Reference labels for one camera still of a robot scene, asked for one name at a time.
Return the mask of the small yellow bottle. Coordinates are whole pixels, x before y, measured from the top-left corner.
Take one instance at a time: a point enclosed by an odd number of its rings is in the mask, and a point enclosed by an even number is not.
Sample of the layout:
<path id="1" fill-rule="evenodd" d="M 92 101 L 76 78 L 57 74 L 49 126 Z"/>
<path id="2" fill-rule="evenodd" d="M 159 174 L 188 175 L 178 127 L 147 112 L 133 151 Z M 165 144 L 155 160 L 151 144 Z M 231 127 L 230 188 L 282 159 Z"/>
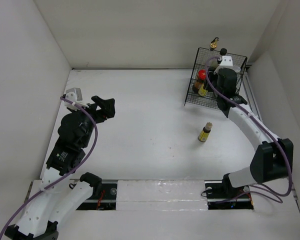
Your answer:
<path id="1" fill-rule="evenodd" d="M 198 94 L 201 96 L 201 97 L 204 97 L 206 94 L 207 94 L 207 90 L 205 89 L 205 85 L 202 84 L 198 90 Z"/>
<path id="2" fill-rule="evenodd" d="M 198 140 L 200 142 L 206 142 L 207 141 L 212 127 L 213 127 L 213 124 L 211 122 L 206 123 L 206 125 L 203 127 L 202 131 L 200 132 L 200 134 L 198 136 Z"/>

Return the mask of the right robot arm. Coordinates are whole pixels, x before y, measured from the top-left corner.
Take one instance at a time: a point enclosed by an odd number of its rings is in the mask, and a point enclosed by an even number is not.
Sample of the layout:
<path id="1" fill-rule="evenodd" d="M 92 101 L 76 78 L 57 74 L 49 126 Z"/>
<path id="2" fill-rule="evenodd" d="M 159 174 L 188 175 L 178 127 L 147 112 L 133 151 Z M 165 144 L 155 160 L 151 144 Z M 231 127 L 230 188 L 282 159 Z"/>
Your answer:
<path id="1" fill-rule="evenodd" d="M 294 145 L 288 138 L 282 139 L 272 133 L 252 112 L 247 101 L 236 93 L 237 74 L 230 68 L 221 68 L 217 73 L 209 68 L 206 84 L 216 94 L 217 106 L 224 115 L 240 128 L 254 148 L 254 156 L 248 167 L 223 176 L 221 191 L 234 197 L 241 187 L 251 186 L 274 196 L 286 197 L 292 191 Z M 279 193 L 267 182 L 287 178 L 285 193 Z"/>

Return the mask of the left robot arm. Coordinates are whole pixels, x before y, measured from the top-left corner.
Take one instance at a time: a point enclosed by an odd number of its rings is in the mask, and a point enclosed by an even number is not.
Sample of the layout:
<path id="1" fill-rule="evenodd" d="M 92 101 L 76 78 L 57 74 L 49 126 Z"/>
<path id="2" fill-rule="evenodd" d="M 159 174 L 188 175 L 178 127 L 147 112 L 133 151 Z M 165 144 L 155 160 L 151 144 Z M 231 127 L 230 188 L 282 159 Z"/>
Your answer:
<path id="1" fill-rule="evenodd" d="M 61 199 L 71 175 L 89 158 L 96 146 L 97 124 L 115 116 L 115 100 L 93 96 L 92 104 L 84 104 L 68 93 L 60 99 L 70 113 L 61 120 L 58 139 L 46 161 L 39 190 L 15 212 L 15 215 L 24 212 L 17 223 L 12 224 L 12 220 L 8 220 L 0 239 L 6 236 L 11 240 L 56 240 L 62 225 L 85 200 L 104 195 L 102 179 L 86 172 Z M 94 141 L 89 152 L 85 153 L 84 148 L 92 135 Z"/>

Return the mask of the soy sauce bottle black cap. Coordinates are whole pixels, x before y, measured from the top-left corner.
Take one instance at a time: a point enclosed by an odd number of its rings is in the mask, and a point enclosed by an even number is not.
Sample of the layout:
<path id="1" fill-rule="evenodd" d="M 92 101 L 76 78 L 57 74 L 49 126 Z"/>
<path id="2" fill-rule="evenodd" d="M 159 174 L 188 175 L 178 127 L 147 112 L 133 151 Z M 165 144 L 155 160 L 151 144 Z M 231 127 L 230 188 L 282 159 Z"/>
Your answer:
<path id="1" fill-rule="evenodd" d="M 221 56 L 225 56 L 227 54 L 228 50 L 226 48 L 221 48 L 220 51 L 219 51 L 219 54 Z"/>

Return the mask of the clear glass oil bottle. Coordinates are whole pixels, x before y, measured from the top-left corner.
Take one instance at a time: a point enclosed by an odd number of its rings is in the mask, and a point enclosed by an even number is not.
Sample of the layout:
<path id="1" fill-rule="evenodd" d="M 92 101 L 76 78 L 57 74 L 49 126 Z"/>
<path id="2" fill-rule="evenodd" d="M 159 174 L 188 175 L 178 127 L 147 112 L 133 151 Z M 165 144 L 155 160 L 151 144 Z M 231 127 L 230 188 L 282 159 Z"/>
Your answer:
<path id="1" fill-rule="evenodd" d="M 209 45 L 209 50 L 210 51 L 214 51 L 217 46 L 218 46 L 218 42 L 219 42 L 219 37 L 215 37 L 211 42 L 210 42 L 210 45 Z"/>

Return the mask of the tall red-lid sauce jar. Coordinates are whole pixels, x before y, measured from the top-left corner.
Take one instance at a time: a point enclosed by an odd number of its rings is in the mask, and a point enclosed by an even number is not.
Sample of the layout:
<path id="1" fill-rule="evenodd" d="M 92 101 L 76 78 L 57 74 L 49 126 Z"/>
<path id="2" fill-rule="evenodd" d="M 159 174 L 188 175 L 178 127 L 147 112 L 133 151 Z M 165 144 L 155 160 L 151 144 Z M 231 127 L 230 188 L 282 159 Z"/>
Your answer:
<path id="1" fill-rule="evenodd" d="M 192 91 L 195 94 L 199 93 L 199 89 L 204 84 L 205 80 L 206 80 L 206 71 L 204 69 L 200 69 L 196 74 L 195 81 L 192 86 Z"/>

